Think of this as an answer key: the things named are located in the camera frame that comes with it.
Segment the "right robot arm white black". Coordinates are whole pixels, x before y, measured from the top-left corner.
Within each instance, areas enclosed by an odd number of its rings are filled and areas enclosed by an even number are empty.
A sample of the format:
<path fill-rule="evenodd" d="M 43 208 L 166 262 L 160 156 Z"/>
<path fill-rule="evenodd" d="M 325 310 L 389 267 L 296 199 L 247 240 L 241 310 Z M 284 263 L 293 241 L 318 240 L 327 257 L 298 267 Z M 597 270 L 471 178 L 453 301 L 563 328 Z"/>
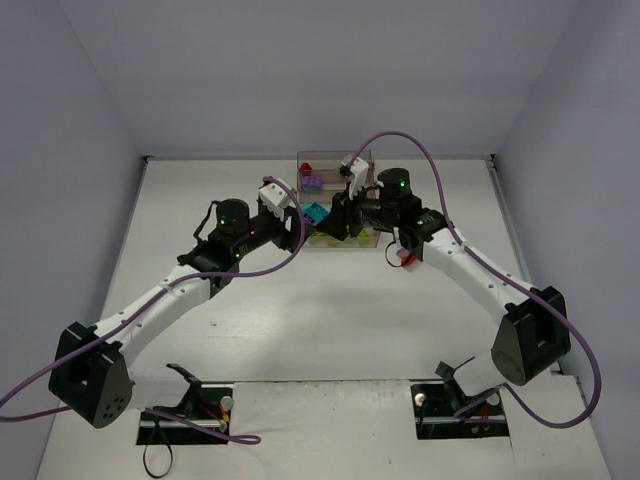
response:
<path fill-rule="evenodd" d="M 523 386 L 571 349 L 568 328 L 557 319 L 565 313 L 562 294 L 514 280 L 480 254 L 468 252 L 459 231 L 445 215 L 423 206 L 411 190 L 404 168 L 382 171 L 372 189 L 365 176 L 341 167 L 346 189 L 332 198 L 330 213 L 318 230 L 339 240 L 366 227 L 388 232 L 417 260 L 445 274 L 475 300 L 497 326 L 491 348 L 458 367 L 439 365 L 438 375 L 466 397 L 504 383 Z"/>

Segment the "purple rounded lego brick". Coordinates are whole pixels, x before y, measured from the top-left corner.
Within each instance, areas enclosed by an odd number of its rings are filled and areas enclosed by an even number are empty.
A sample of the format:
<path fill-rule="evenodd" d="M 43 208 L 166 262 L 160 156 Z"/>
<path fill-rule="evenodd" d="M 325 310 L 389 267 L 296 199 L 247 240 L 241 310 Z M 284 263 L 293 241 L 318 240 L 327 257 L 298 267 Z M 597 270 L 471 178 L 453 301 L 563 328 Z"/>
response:
<path fill-rule="evenodd" d="M 302 177 L 301 179 L 301 191 L 310 194 L 318 194 L 323 189 L 323 180 L 316 175 L 310 175 Z"/>

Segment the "blue lego brick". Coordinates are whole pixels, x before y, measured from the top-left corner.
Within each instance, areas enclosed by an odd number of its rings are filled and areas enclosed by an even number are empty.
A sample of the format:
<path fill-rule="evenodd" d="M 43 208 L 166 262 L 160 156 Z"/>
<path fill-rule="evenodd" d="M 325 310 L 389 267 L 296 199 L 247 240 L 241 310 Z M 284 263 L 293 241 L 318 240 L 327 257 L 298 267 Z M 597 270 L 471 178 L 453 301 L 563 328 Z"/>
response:
<path fill-rule="evenodd" d="M 302 211 L 303 215 L 306 213 L 307 215 L 313 217 L 317 221 L 317 224 L 329 215 L 329 211 L 323 205 L 317 202 L 303 204 Z"/>

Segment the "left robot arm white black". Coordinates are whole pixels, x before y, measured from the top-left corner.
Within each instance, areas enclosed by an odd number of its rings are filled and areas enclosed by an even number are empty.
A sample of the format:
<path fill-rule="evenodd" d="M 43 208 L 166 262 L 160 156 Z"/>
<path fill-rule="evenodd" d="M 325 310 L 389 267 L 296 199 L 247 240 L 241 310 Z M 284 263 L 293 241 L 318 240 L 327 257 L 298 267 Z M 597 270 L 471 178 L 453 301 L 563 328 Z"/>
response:
<path fill-rule="evenodd" d="M 240 262 L 267 243 L 297 254 L 304 218 L 297 201 L 277 206 L 265 198 L 258 213 L 229 199 L 213 203 L 219 218 L 207 239 L 177 259 L 174 269 L 119 313 L 91 326 L 75 322 L 60 335 L 48 388 L 96 429 L 112 424 L 134 396 L 130 368 L 142 351 L 189 311 L 243 277 Z"/>

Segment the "red curved lego piece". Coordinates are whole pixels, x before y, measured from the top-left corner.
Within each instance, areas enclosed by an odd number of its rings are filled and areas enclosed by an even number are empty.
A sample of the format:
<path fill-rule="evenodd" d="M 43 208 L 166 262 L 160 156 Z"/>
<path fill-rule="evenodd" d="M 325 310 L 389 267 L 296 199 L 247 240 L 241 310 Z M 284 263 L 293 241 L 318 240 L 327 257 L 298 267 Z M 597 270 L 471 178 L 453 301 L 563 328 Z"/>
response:
<path fill-rule="evenodd" d="M 406 268 L 410 266 L 412 263 L 414 263 L 415 261 L 416 261 L 416 257 L 414 255 L 407 255 L 402 259 L 400 267 Z"/>

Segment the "purple butterfly lego piece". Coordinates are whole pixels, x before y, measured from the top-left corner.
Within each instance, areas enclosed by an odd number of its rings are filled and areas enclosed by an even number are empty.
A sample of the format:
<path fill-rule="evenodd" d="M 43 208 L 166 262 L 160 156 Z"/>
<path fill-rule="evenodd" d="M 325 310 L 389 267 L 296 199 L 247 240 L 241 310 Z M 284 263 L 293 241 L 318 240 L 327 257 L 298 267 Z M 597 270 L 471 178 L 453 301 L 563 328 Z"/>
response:
<path fill-rule="evenodd" d="M 304 219 L 308 224 L 311 224 L 311 225 L 317 224 L 317 221 L 313 217 L 307 215 L 306 213 L 304 214 Z"/>

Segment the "red lego brick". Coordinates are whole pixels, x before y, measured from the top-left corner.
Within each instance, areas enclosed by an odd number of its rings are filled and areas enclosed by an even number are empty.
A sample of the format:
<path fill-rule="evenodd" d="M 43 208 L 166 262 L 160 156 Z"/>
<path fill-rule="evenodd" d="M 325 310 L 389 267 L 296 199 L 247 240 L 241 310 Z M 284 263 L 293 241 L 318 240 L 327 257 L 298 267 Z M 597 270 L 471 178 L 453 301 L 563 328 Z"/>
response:
<path fill-rule="evenodd" d="M 299 172 L 303 177 L 310 176 L 312 174 L 312 167 L 308 162 L 303 162 L 299 166 Z"/>

